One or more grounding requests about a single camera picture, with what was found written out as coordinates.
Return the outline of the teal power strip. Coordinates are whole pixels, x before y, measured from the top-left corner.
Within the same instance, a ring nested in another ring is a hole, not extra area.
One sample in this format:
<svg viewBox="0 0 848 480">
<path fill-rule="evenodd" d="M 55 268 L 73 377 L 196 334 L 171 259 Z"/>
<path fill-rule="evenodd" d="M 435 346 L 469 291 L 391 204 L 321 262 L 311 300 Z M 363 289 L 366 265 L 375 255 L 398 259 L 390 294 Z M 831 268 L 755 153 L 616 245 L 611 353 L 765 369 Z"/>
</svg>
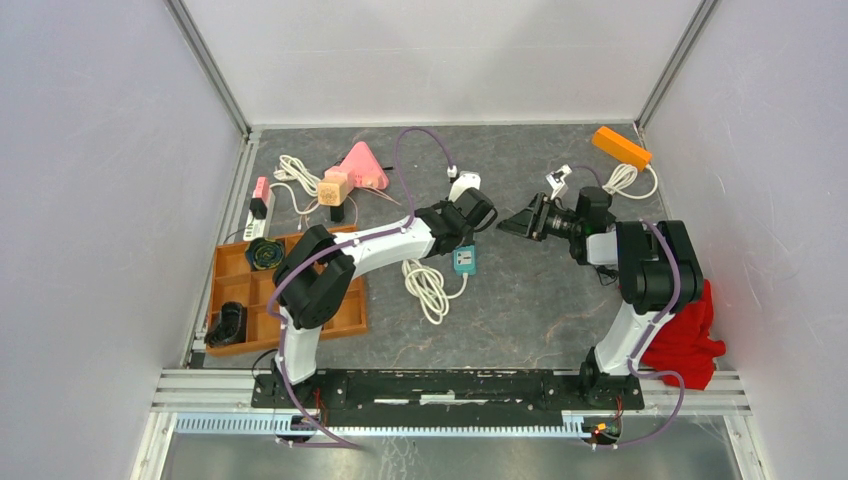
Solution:
<svg viewBox="0 0 848 480">
<path fill-rule="evenodd" d="M 460 276 L 473 276 L 477 272 L 476 249 L 474 245 L 458 247 L 452 254 L 453 269 Z"/>
</svg>

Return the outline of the pink triangular power strip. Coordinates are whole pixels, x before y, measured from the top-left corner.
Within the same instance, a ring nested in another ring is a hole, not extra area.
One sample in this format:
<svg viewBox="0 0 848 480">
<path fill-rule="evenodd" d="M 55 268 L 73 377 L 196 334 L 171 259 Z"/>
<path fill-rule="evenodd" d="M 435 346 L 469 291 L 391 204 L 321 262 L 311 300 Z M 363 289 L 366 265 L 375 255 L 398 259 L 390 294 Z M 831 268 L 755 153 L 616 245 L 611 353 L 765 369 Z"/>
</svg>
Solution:
<svg viewBox="0 0 848 480">
<path fill-rule="evenodd" d="M 337 166 L 352 188 L 385 190 L 389 179 L 370 147 L 359 141 Z"/>
</svg>

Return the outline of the black block plug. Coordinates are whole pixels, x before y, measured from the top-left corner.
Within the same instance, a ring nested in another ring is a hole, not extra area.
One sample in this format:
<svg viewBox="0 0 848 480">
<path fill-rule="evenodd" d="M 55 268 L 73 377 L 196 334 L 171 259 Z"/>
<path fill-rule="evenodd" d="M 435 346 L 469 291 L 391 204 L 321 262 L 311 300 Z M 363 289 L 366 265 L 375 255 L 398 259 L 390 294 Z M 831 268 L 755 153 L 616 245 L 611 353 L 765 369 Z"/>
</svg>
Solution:
<svg viewBox="0 0 848 480">
<path fill-rule="evenodd" d="M 342 205 L 330 207 L 330 219 L 334 223 L 342 223 L 345 220 L 345 207 Z"/>
</svg>

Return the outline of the orange power strip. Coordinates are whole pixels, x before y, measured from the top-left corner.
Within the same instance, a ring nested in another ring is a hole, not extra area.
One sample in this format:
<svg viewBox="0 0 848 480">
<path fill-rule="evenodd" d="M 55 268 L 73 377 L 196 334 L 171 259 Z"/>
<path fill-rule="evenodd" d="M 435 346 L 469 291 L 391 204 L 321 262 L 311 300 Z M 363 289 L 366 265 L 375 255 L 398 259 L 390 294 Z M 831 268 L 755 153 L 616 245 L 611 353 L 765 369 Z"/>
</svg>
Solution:
<svg viewBox="0 0 848 480">
<path fill-rule="evenodd" d="M 652 160 L 648 150 L 607 126 L 601 126 L 592 135 L 591 143 L 620 163 L 633 166 L 638 171 L 644 171 Z"/>
</svg>

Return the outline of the beige cube adapter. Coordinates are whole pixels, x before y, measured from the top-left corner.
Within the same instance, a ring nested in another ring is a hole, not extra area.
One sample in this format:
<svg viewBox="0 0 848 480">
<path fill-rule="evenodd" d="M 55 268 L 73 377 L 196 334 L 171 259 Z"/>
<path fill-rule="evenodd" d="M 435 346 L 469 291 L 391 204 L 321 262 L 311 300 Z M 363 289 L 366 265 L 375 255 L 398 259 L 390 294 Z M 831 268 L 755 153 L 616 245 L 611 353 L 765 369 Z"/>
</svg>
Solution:
<svg viewBox="0 0 848 480">
<path fill-rule="evenodd" d="M 318 203 L 330 207 L 342 205 L 352 186 L 347 172 L 328 170 L 317 186 Z"/>
</svg>

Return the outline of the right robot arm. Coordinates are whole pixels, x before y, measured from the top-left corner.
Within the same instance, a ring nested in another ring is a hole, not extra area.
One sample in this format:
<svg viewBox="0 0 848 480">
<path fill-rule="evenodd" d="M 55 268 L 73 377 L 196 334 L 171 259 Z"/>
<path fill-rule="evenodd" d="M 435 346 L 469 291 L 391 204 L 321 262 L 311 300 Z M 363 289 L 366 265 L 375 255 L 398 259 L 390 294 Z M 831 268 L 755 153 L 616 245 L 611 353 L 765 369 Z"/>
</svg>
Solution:
<svg viewBox="0 0 848 480">
<path fill-rule="evenodd" d="M 582 188 L 572 209 L 540 193 L 497 225 L 537 242 L 550 236 L 565 239 L 578 264 L 616 271 L 621 307 L 578 375 L 578 396 L 591 408 L 635 393 L 638 367 L 652 341 L 676 314 L 700 300 L 704 290 L 683 222 L 619 221 L 611 206 L 611 194 L 600 187 Z"/>
</svg>

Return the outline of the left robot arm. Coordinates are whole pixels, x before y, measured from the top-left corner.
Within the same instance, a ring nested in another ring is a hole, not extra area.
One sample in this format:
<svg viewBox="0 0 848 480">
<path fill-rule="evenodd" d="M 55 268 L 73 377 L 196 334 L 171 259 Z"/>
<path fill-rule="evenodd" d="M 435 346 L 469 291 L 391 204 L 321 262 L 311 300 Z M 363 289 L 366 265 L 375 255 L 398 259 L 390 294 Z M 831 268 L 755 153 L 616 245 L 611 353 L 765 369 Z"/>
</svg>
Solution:
<svg viewBox="0 0 848 480">
<path fill-rule="evenodd" d="M 275 289 L 266 304 L 280 322 L 278 397 L 295 408 L 312 399 L 321 330 L 354 280 L 392 264 L 451 254 L 472 244 L 496 217 L 492 200 L 470 187 L 454 200 L 367 230 L 334 234 L 322 225 L 309 228 L 274 271 Z"/>
</svg>

